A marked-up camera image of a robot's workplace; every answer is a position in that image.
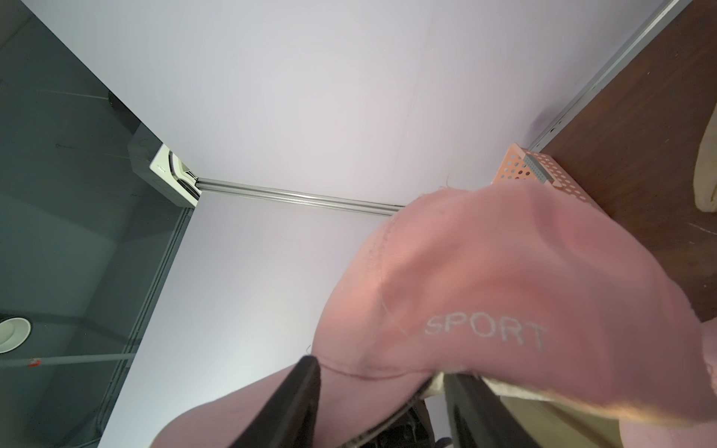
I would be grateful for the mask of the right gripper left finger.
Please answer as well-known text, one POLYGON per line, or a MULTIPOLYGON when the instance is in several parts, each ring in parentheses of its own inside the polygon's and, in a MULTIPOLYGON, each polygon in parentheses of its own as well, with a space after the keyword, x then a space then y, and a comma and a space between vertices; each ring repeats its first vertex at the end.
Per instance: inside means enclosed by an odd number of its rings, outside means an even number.
POLYGON ((320 388, 319 362, 302 357, 230 447, 312 447, 320 388))

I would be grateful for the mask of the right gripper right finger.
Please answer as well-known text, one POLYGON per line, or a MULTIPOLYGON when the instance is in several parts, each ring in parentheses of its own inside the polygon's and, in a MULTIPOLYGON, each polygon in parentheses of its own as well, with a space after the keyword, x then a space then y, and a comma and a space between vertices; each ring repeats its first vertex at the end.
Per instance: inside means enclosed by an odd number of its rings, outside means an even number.
POLYGON ((444 394, 454 447, 540 447, 482 378, 448 374, 444 394))

